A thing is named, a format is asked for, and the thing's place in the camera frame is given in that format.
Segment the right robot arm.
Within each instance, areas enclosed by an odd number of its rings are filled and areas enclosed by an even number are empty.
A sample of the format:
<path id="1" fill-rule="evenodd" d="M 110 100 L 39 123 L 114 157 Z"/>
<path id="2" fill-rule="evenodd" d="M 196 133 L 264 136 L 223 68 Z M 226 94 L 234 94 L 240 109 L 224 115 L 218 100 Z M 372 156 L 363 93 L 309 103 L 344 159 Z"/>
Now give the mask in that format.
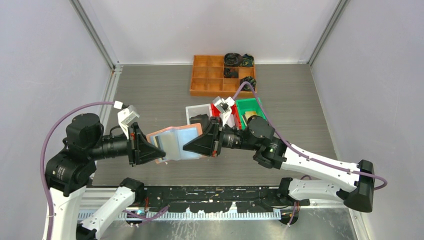
<path id="1" fill-rule="evenodd" d="M 375 187 L 372 162 L 334 160 L 288 143 L 275 133 L 275 128 L 257 115 L 248 119 L 243 130 L 222 126 L 219 118 L 211 117 L 203 133 L 186 143 L 183 150 L 209 157 L 218 156 L 222 148 L 254 151 L 253 160 L 267 169 L 294 171 L 315 178 L 282 178 L 277 191 L 281 204 L 321 199 L 341 202 L 358 212 L 372 212 Z"/>

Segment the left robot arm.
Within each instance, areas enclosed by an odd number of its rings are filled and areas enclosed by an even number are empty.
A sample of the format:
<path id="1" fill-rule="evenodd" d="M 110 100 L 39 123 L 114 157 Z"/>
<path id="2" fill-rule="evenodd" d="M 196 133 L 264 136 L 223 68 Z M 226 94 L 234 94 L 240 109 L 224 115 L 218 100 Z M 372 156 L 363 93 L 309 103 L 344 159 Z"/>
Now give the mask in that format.
<path id="1" fill-rule="evenodd" d="M 52 198 L 48 218 L 53 224 L 45 229 L 50 240 L 98 240 L 127 207 L 145 202 L 144 184 L 127 177 L 93 215 L 78 221 L 81 200 L 97 169 L 97 160 L 125 156 L 135 166 L 166 155 L 147 141 L 137 123 L 130 125 L 128 135 L 105 135 L 104 126 L 94 113 L 75 116 L 66 127 L 63 143 L 64 148 L 47 162 L 44 174 Z"/>

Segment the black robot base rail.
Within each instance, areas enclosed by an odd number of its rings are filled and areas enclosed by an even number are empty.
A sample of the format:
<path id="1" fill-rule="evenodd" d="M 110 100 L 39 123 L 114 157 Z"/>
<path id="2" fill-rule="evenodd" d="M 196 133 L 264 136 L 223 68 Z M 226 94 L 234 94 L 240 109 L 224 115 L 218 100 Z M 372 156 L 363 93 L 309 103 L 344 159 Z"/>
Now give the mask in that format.
<path id="1" fill-rule="evenodd" d="M 148 186 L 144 201 L 130 206 L 124 219 L 130 226 L 155 220 L 279 220 L 294 224 L 309 199 L 296 203 L 278 186 Z"/>

